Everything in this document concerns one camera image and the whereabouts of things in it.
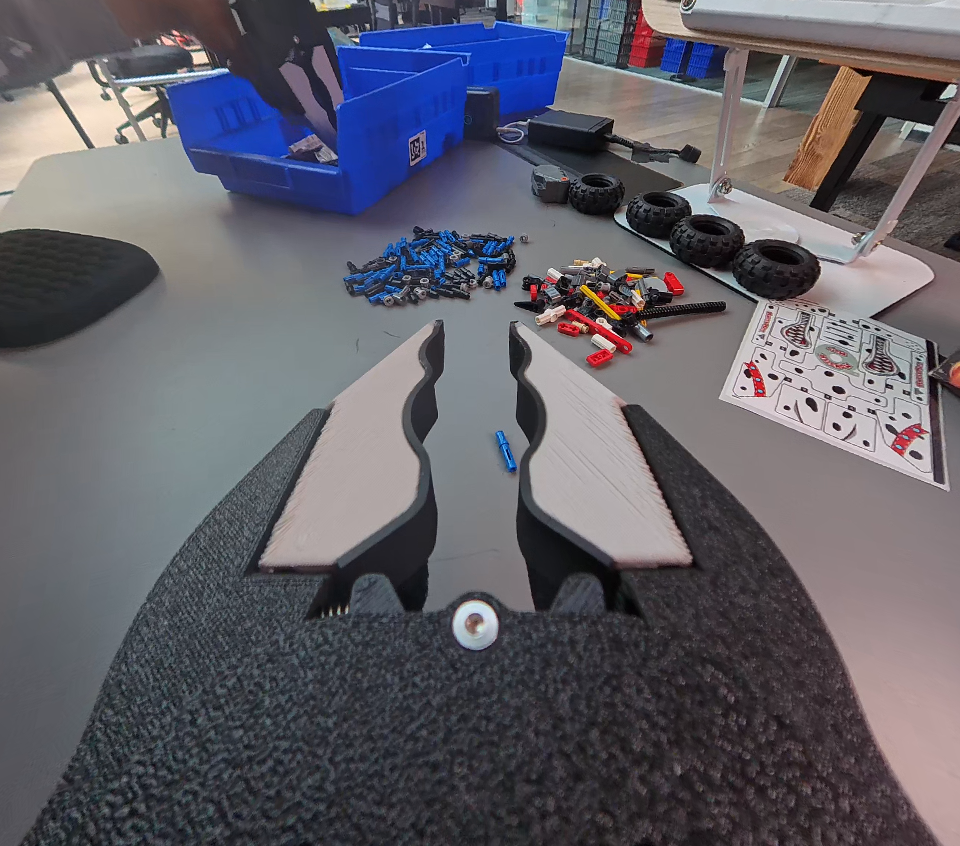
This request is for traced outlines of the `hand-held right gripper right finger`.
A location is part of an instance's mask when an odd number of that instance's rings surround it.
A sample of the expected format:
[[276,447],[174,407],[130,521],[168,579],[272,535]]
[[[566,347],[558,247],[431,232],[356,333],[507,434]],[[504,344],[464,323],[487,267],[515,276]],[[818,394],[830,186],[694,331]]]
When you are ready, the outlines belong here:
[[613,592],[623,572],[692,567],[627,403],[524,324],[510,324],[509,359],[528,441],[517,540],[532,591],[585,573]]

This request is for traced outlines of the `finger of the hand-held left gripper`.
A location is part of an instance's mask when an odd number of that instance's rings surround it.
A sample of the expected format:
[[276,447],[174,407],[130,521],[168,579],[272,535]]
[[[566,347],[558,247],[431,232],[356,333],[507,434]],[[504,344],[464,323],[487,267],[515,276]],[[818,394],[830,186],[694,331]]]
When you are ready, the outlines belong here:
[[293,45],[286,59],[278,65],[271,64],[272,54],[264,52],[259,45],[250,47],[250,83],[258,95],[268,104],[290,120],[307,120],[308,112],[294,86],[299,79],[290,72],[305,73],[304,61],[310,59],[309,47]]
[[303,114],[326,145],[337,145],[337,110],[344,101],[337,47],[330,36],[311,36],[304,50],[309,96],[303,99]]

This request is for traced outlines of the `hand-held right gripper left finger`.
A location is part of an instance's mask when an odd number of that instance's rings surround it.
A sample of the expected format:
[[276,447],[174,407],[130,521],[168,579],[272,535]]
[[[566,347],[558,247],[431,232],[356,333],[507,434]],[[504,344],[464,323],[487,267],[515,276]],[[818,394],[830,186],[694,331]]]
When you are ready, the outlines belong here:
[[424,584],[437,539],[425,442],[444,368],[445,327],[435,320],[322,411],[258,554],[260,573],[328,576],[338,592],[372,574],[398,592]]

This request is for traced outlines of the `blue container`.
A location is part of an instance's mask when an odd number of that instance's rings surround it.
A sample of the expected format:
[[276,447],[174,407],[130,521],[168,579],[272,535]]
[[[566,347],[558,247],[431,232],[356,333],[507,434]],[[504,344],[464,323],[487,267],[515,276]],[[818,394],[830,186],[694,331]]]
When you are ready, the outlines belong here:
[[338,161],[289,157],[309,125],[270,107],[229,72],[171,84],[166,95],[193,168],[229,192],[356,216],[461,144],[469,55],[344,46]]

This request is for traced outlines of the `person's left forearm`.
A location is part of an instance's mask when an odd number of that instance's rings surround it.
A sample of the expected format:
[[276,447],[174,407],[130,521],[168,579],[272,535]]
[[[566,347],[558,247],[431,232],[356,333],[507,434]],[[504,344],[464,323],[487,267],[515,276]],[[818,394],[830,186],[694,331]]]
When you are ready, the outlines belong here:
[[104,0],[1,0],[1,87],[29,88],[135,43]]

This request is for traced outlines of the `black desk mat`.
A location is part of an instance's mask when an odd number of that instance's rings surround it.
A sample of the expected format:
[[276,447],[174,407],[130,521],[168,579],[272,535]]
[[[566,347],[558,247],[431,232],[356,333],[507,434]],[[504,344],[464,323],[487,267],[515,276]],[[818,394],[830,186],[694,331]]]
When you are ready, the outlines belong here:
[[670,192],[684,185],[682,180],[669,176],[657,163],[636,163],[611,151],[578,152],[571,149],[528,144],[506,145],[506,150],[532,166],[563,168],[569,176],[603,173],[613,176],[633,192]]

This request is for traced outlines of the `black swivel chair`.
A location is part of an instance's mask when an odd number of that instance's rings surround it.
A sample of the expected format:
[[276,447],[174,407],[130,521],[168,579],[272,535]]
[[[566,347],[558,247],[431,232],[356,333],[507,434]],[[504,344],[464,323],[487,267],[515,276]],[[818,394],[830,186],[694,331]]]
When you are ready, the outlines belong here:
[[[173,44],[138,45],[126,51],[106,58],[106,67],[115,80],[137,79],[162,74],[174,74],[193,69],[192,53]],[[169,101],[163,86],[153,88],[156,100],[153,104],[135,116],[136,122],[150,119],[160,130],[162,139],[173,123]]]

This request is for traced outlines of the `pile of mixed toy pieces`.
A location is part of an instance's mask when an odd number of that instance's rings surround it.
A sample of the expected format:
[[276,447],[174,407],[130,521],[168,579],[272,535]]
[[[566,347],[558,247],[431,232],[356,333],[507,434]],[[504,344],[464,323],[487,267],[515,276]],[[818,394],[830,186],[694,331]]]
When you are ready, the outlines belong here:
[[542,276],[524,276],[521,288],[525,299],[514,306],[531,315],[539,329],[587,337],[597,349],[586,358],[594,367],[615,355],[629,355],[636,345],[650,344],[651,325],[675,319],[642,322],[638,312],[681,304],[677,300],[684,295],[682,283],[672,273],[658,276],[655,268],[643,266],[617,270],[597,257],[552,267]]

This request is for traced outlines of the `long blue storage bin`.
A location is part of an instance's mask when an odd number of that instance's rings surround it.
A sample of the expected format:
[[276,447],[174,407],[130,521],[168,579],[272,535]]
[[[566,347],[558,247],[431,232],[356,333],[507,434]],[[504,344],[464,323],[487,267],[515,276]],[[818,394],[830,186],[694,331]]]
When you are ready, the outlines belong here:
[[455,23],[365,32],[364,48],[461,53],[467,85],[497,89],[502,116],[550,107],[556,98],[568,34],[510,22]]

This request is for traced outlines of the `black toothed toy rod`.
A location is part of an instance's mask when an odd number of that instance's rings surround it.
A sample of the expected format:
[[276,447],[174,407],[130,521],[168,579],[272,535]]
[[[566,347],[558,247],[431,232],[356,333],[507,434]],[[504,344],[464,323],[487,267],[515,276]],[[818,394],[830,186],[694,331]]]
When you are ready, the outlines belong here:
[[724,300],[667,303],[650,305],[637,312],[637,319],[642,322],[676,319],[690,316],[714,315],[727,311]]

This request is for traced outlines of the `pile of blue black pins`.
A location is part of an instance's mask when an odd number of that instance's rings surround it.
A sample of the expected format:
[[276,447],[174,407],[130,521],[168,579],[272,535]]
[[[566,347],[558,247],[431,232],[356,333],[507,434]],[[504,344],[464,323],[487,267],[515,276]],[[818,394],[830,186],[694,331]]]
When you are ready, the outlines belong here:
[[342,282],[350,296],[387,309],[430,299],[469,301],[475,292],[507,288],[518,263],[515,243],[492,232],[415,226],[367,262],[348,263]]

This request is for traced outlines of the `grey toy motor block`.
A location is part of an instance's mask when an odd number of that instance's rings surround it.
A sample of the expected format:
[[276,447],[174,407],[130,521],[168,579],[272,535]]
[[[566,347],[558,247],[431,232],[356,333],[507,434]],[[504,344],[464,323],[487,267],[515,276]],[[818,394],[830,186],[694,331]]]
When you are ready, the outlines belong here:
[[564,205],[570,200],[571,180],[568,172],[550,164],[535,165],[531,174],[531,190],[544,204]]

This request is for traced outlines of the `black power adapter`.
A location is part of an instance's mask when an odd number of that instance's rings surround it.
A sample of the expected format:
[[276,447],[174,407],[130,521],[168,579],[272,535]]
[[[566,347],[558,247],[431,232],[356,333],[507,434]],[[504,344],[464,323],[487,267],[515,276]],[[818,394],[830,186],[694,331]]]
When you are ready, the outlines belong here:
[[528,120],[527,142],[595,153],[607,148],[614,128],[615,120],[608,116],[551,108]]

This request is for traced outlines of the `black toy tire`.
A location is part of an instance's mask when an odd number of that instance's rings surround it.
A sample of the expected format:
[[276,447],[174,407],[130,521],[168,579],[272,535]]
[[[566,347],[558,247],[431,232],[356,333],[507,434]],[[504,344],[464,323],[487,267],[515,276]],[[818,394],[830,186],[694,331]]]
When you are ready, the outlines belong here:
[[636,233],[655,240],[668,240],[673,228],[692,215],[690,202],[676,192],[650,191],[627,204],[626,221]]
[[738,250],[731,272],[748,293],[768,300],[807,294],[820,279],[819,259],[806,248],[776,239],[755,240]]
[[737,223],[722,216],[694,214],[676,223],[669,234],[669,246],[681,262],[707,269],[727,268],[746,245]]
[[567,202],[586,216],[613,216],[623,202],[622,180],[605,173],[587,173],[570,180]]

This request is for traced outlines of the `wooden table leg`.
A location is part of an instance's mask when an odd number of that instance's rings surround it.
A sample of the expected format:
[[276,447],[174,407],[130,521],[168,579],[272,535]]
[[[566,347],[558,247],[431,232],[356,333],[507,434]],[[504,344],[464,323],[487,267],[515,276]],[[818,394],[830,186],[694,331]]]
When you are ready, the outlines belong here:
[[873,73],[840,67],[798,146],[783,180],[787,185],[816,191],[854,131],[861,111],[857,103]]

